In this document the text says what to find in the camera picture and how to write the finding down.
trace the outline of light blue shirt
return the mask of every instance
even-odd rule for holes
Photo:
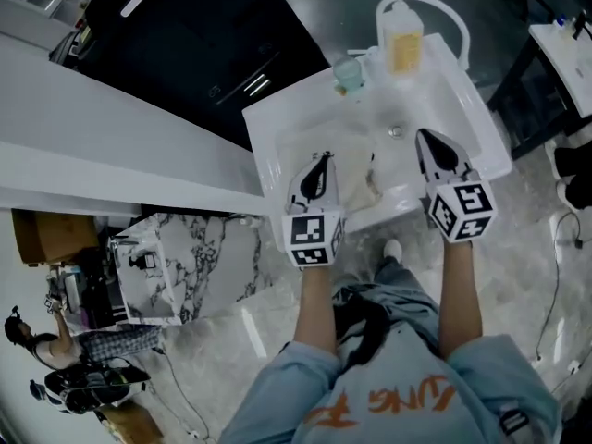
[[[368,364],[341,375],[342,362],[290,343],[219,443],[559,442],[560,406],[508,336],[473,340],[443,361],[399,322]]]

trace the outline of gray tile floor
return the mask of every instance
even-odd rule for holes
[[[349,48],[376,43],[374,13],[379,0],[288,1],[329,61]],[[472,34],[473,81],[481,87],[499,83],[527,37],[527,25],[517,18],[519,7],[507,0],[443,1],[465,18]],[[575,0],[549,1],[566,14],[578,8]],[[541,21],[542,12],[536,4],[532,8],[532,20]],[[423,7],[420,16],[426,33],[442,32],[452,49],[459,50],[460,35],[445,16]],[[572,140],[560,142],[578,144],[590,138],[592,130],[584,130]],[[565,412],[572,413],[592,380],[592,358],[574,376],[569,377],[568,371],[572,361],[583,362],[592,350],[592,288],[588,287],[592,283],[592,242],[576,250],[571,242],[573,220],[561,223],[555,242],[561,285],[541,341],[542,360],[537,363],[537,340],[556,285],[553,238],[558,219],[567,211],[555,194],[555,181],[542,148],[519,160],[509,176],[493,183],[493,189],[499,218],[489,235],[475,244],[485,331],[512,335],[549,388],[555,389]],[[592,238],[592,213],[584,212],[580,219],[582,239]],[[265,256],[275,287],[213,317],[166,331],[166,349],[177,379],[215,438],[257,372],[290,340],[298,313],[300,274],[274,251],[269,232],[262,235],[268,239]],[[336,263],[336,275],[352,269],[370,275],[382,244],[391,237],[401,241],[404,262],[438,298],[441,240],[436,231],[427,229],[420,212],[349,236]],[[165,358],[145,353],[140,359],[152,374],[160,397],[143,393],[141,400],[165,431],[166,442],[195,442],[184,429],[196,430],[203,437],[204,425],[180,395]]]

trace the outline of faucet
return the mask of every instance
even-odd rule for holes
[[[376,27],[378,31],[378,47],[380,51],[385,51],[385,35],[382,29],[382,25],[380,24],[382,16],[385,10],[389,7],[389,5],[394,4],[399,0],[381,0],[376,8]],[[452,8],[448,5],[440,2],[439,0],[415,0],[417,2],[424,2],[431,6],[435,6],[439,8],[444,13],[446,13],[452,20],[457,24],[459,30],[461,30],[462,35],[462,48],[461,48],[461,55],[459,56],[459,66],[462,70],[466,71],[469,68],[469,48],[471,46],[471,35],[469,34],[469,30],[464,24],[463,19],[456,13]]]

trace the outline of white sink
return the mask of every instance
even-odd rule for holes
[[[374,154],[371,168],[382,198],[348,213],[349,232],[421,206],[425,181],[414,145],[420,128],[440,131],[459,142],[484,179],[512,170],[486,105],[439,34],[424,38],[421,71],[410,79],[394,80],[376,70],[369,56],[360,60],[366,84],[358,92],[337,95],[332,71],[327,69],[243,111],[280,250],[288,184],[313,151],[335,154],[338,182],[346,156],[364,162],[367,158],[370,167]],[[391,128],[400,128],[401,137],[393,138]],[[348,186],[339,183],[339,192],[343,201]]]

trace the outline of black device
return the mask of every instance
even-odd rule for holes
[[[242,109],[329,67],[286,0],[92,0],[85,15],[81,73],[249,150]]]

